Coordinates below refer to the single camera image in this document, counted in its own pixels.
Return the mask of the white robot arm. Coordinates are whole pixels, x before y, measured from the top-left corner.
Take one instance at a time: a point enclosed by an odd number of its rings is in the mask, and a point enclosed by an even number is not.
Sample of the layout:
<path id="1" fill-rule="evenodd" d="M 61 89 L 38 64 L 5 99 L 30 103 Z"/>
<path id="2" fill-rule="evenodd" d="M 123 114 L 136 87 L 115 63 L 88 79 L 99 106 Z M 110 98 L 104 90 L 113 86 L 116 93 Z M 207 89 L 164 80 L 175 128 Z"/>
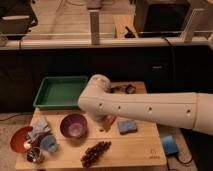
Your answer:
<path id="1" fill-rule="evenodd" d="M 213 136 L 213 94 L 110 93 L 110 80 L 93 75 L 78 98 L 78 106 L 102 124 L 108 115 L 190 129 Z"/>

